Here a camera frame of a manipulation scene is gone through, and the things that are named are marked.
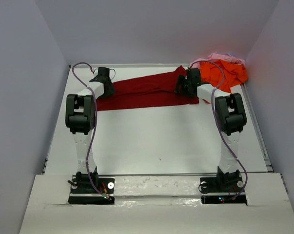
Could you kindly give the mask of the dark red t shirt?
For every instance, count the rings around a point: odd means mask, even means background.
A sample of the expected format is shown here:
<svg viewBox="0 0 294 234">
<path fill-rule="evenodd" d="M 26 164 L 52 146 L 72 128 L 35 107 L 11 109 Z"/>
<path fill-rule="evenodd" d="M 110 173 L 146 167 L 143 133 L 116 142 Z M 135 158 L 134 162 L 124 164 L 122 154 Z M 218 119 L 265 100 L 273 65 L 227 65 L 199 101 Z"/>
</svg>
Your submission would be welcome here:
<svg viewBox="0 0 294 234">
<path fill-rule="evenodd" d="M 115 93 L 97 98 L 98 111 L 199 104 L 199 98 L 175 93 L 179 76 L 186 70 L 179 66 L 172 72 L 160 73 L 113 83 Z"/>
</svg>

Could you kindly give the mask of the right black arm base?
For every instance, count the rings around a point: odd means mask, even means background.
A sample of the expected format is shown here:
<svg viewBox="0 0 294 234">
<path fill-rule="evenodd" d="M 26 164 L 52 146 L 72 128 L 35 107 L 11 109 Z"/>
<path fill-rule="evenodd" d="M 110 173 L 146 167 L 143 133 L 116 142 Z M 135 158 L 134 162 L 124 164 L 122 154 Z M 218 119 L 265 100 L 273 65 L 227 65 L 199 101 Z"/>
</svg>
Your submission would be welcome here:
<svg viewBox="0 0 294 234">
<path fill-rule="evenodd" d="M 200 178 L 198 190 L 201 202 L 208 204 L 247 204 L 240 171 L 223 173 L 218 169 L 214 176 Z"/>
</svg>

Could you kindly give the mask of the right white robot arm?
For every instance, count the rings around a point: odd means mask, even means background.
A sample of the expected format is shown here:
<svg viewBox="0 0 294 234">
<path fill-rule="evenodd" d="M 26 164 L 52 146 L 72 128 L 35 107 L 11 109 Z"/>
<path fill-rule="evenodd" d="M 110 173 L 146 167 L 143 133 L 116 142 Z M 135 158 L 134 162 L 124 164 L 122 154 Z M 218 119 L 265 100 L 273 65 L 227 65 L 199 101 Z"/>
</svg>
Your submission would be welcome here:
<svg viewBox="0 0 294 234">
<path fill-rule="evenodd" d="M 197 68 L 186 70 L 185 76 L 178 76 L 175 93 L 197 97 L 211 103 L 216 126 L 222 139 L 218 170 L 224 173 L 215 179 L 215 185 L 220 191 L 228 190 L 232 187 L 233 180 L 226 174 L 238 171 L 238 143 L 240 133 L 247 123 L 241 94 L 224 92 L 202 81 Z"/>
</svg>

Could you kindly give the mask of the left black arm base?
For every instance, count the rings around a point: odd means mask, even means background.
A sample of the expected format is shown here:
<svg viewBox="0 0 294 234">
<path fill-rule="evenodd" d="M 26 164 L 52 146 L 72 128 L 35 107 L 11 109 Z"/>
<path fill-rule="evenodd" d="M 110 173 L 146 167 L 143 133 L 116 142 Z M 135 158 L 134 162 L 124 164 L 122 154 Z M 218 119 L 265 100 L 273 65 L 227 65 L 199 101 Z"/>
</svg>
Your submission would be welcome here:
<svg viewBox="0 0 294 234">
<path fill-rule="evenodd" d="M 99 176 L 98 173 L 87 174 L 80 172 L 72 176 L 68 183 L 70 192 L 68 203 L 71 205 L 113 205 L 115 202 L 115 178 Z"/>
</svg>

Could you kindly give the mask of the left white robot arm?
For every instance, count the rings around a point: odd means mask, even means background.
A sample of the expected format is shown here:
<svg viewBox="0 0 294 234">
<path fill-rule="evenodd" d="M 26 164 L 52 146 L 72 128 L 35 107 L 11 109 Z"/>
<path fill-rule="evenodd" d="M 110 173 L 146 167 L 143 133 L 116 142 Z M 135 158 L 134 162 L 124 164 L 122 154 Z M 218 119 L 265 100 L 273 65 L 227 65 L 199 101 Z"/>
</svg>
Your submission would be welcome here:
<svg viewBox="0 0 294 234">
<path fill-rule="evenodd" d="M 106 67 L 97 68 L 85 89 L 66 97 L 65 125 L 75 142 L 78 174 L 93 174 L 97 169 L 92 153 L 93 133 L 97 127 L 97 99 L 115 93 L 110 71 Z"/>
</svg>

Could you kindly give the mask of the pink t shirt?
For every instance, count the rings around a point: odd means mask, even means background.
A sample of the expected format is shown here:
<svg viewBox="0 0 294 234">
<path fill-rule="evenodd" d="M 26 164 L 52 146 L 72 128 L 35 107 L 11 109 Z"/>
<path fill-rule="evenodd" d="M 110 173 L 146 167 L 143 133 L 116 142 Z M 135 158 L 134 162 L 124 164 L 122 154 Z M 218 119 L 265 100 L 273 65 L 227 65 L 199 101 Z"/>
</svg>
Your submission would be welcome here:
<svg viewBox="0 0 294 234">
<path fill-rule="evenodd" d="M 240 58 L 236 58 L 234 56 L 231 56 L 229 54 L 217 54 L 217 53 L 211 53 L 207 58 L 198 58 L 195 61 L 193 61 L 189 68 L 195 67 L 195 68 L 200 68 L 200 62 L 201 61 L 216 61 L 216 60 L 223 60 L 226 61 L 228 63 L 232 63 L 232 64 L 238 64 L 238 65 L 245 65 L 245 60 L 240 59 Z"/>
</svg>

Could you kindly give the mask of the orange t shirt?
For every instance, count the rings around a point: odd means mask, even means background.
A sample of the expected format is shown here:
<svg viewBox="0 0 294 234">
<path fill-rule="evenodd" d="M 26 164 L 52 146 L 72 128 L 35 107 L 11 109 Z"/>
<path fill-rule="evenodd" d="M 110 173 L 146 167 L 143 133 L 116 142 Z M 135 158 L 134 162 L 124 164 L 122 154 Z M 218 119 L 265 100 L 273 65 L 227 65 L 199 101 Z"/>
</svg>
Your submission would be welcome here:
<svg viewBox="0 0 294 234">
<path fill-rule="evenodd" d="M 244 65 L 232 64 L 224 60 L 216 60 L 214 63 L 223 71 L 225 76 L 223 82 L 222 72 L 215 65 L 208 62 L 202 62 L 200 65 L 202 80 L 209 82 L 214 87 L 221 83 L 218 88 L 224 92 L 231 93 L 232 87 L 242 85 L 248 80 L 248 74 Z"/>
</svg>

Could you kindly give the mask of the aluminium table edge rail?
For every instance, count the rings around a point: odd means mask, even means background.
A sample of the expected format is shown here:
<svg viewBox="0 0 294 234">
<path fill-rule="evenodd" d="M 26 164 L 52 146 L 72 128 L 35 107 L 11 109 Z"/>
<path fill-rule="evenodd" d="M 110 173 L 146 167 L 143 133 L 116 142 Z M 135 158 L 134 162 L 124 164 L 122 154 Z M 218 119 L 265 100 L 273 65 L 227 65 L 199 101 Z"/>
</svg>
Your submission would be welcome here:
<svg viewBox="0 0 294 234">
<path fill-rule="evenodd" d="M 189 67 L 186 63 L 136 63 L 136 64 L 90 64 L 93 68 L 150 68 L 150 67 Z"/>
</svg>

